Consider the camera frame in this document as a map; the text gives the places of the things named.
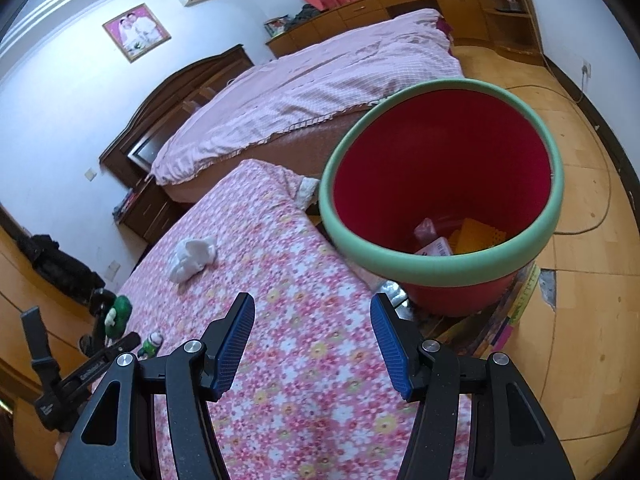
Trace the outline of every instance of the plastic bucket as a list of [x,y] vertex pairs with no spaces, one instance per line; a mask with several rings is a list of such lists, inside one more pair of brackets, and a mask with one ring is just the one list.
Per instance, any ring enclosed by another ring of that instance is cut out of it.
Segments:
[[[340,252],[401,283],[433,314],[467,316],[498,301],[551,238],[564,173],[551,134],[513,94],[471,79],[421,83],[347,133],[322,176],[324,226]],[[420,256],[413,230],[448,237],[473,218],[507,241],[470,254]]]

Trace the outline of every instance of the metal screw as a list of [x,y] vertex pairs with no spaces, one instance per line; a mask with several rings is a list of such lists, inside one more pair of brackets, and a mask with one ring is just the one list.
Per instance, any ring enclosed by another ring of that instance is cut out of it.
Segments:
[[433,339],[427,339],[422,342],[422,349],[425,352],[434,353],[440,350],[440,343],[438,343],[437,341],[434,341]]
[[503,354],[502,352],[496,352],[494,354],[494,363],[500,366],[509,364],[509,356],[507,354]]
[[116,362],[118,363],[118,366],[129,366],[133,362],[133,355],[131,354],[119,355]]
[[192,341],[187,341],[184,344],[184,351],[188,352],[189,354],[195,354],[196,352],[199,352],[201,348],[202,348],[202,343],[197,339],[193,339]]

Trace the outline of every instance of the light switch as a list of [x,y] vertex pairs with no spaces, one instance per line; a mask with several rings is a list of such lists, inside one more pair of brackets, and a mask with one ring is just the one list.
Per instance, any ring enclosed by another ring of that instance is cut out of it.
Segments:
[[109,267],[107,267],[107,271],[104,273],[104,279],[107,280],[108,282],[112,282],[115,279],[119,269],[120,269],[120,264],[115,260],[113,260],[109,264]]

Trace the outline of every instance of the electrical cord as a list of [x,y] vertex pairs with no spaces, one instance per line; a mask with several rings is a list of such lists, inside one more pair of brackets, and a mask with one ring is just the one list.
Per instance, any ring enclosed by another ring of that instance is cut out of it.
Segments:
[[[525,6],[527,14],[531,17],[532,20],[535,20],[536,16],[535,16],[535,14],[533,12],[531,12],[531,7],[529,7],[529,1],[528,0],[522,0],[522,3]],[[554,71],[551,70],[551,67],[549,66],[549,63],[546,60],[546,57],[545,57],[545,54],[544,54],[545,51],[542,48],[542,40],[540,39],[540,36],[538,35],[538,32],[537,32],[535,27],[534,27],[534,30],[533,30],[533,35],[536,38],[536,44],[538,46],[538,51],[542,55],[542,61],[544,62],[546,69],[549,70],[549,72],[551,72],[551,75],[556,79],[556,81],[558,81],[558,78],[554,74]],[[580,104],[582,102],[583,98],[584,98],[584,71],[582,72],[582,81],[580,83],[580,97],[578,97],[577,101],[575,101],[573,98],[570,98],[570,101],[572,101],[573,103],[578,105],[578,104]]]
[[[524,3],[524,6],[527,9],[527,13],[529,14],[529,16],[531,16],[532,19],[535,19],[535,15],[533,14],[533,12],[531,12],[531,8],[529,6],[529,1],[528,0],[522,0],[522,2]],[[545,57],[545,54],[544,54],[544,50],[542,48],[542,40],[540,40],[540,37],[537,34],[536,29],[534,29],[534,36],[536,38],[536,44],[538,45],[538,49],[540,51],[540,54],[542,55],[542,61],[544,62],[546,69],[549,70],[549,72],[554,77],[554,79],[558,82],[558,84],[560,86],[562,86],[562,83],[558,81],[558,78],[556,77],[556,74],[551,69],[551,67],[549,66],[549,63],[546,60],[546,57]],[[584,70],[582,70],[582,81],[580,83],[580,97],[578,98],[577,101],[574,100],[571,96],[562,94],[562,93],[560,93],[560,92],[558,92],[556,90],[553,90],[552,88],[548,88],[548,87],[542,86],[542,85],[526,84],[526,85],[515,85],[515,86],[511,86],[511,87],[505,88],[505,90],[513,90],[513,89],[516,89],[516,88],[542,88],[543,90],[549,90],[550,92],[558,94],[560,97],[563,97],[564,99],[568,100],[574,106],[574,108],[577,108],[576,113],[578,114],[578,117],[580,117],[580,120],[585,124],[585,126],[587,126],[587,129],[589,130],[589,133],[593,137],[593,140],[594,140],[594,142],[596,143],[596,145],[598,147],[600,155],[602,156],[602,160],[604,161],[604,167],[605,167],[605,169],[607,171],[607,180],[608,180],[608,187],[609,187],[609,194],[607,196],[607,206],[605,208],[604,215],[593,226],[587,227],[586,229],[580,229],[580,230],[577,230],[577,231],[554,231],[555,235],[560,235],[560,236],[581,235],[581,234],[585,234],[585,233],[588,233],[590,231],[596,230],[607,219],[607,216],[609,215],[609,209],[611,208],[611,196],[612,196],[612,193],[613,193],[613,184],[612,184],[612,179],[611,179],[611,173],[609,171],[609,166],[607,164],[607,156],[602,151],[602,146],[600,145],[599,139],[597,138],[596,129],[593,126],[591,126],[584,119],[584,117],[580,113],[580,111],[581,111],[580,108],[578,108],[578,106],[577,106],[578,104],[580,104],[582,102],[582,99],[584,98],[584,75],[585,75],[585,72],[584,72]]]
[[[572,105],[575,108],[578,108],[576,101],[574,101],[570,97],[568,97],[568,96],[566,96],[564,94],[561,94],[560,92],[558,92],[556,90],[553,90],[552,88],[548,88],[548,87],[542,86],[542,85],[533,85],[533,84],[515,85],[515,86],[509,86],[509,87],[505,88],[505,90],[513,90],[513,89],[516,89],[516,88],[542,88],[543,90],[549,90],[550,92],[558,94],[560,97],[563,97],[564,99],[567,99],[569,102],[572,103]],[[598,150],[600,152],[602,160],[604,161],[604,166],[605,166],[606,171],[607,171],[607,179],[608,179],[608,187],[609,187],[609,194],[607,196],[607,206],[606,206],[606,208],[604,210],[604,215],[602,216],[602,218],[600,220],[598,220],[598,222],[596,222],[593,226],[587,227],[586,229],[580,229],[579,231],[555,231],[554,232],[555,235],[572,236],[572,235],[581,235],[581,234],[588,233],[590,231],[594,231],[598,227],[600,227],[603,224],[603,222],[606,220],[607,216],[609,215],[609,209],[611,208],[611,196],[612,196],[612,192],[613,192],[613,182],[612,182],[612,179],[611,179],[611,173],[609,171],[609,167],[607,165],[607,157],[604,154],[604,151],[602,150],[602,146],[601,146],[601,144],[599,142],[599,139],[597,138],[597,133],[596,133],[595,129],[584,119],[582,114],[579,113],[579,112],[580,112],[580,108],[578,108],[578,110],[577,110],[578,117],[580,117],[580,120],[585,124],[585,126],[587,126],[587,129],[589,130],[589,133],[591,134],[591,137],[593,137],[593,140],[596,143],[596,146],[598,147]]]

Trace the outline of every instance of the wall outlet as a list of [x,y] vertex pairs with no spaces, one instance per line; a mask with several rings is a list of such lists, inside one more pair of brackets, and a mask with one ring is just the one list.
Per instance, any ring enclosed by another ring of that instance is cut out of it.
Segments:
[[109,267],[107,267],[107,271],[104,273],[104,279],[107,280],[108,282],[112,282],[115,279],[119,269],[120,269],[120,264],[115,260],[113,260],[109,264]]
[[591,63],[589,63],[586,59],[582,60],[582,73],[586,76],[587,79],[591,78]]
[[97,175],[97,173],[95,173],[94,168],[89,168],[88,170],[86,170],[84,172],[84,176],[86,177],[86,179],[91,182],[95,176]]

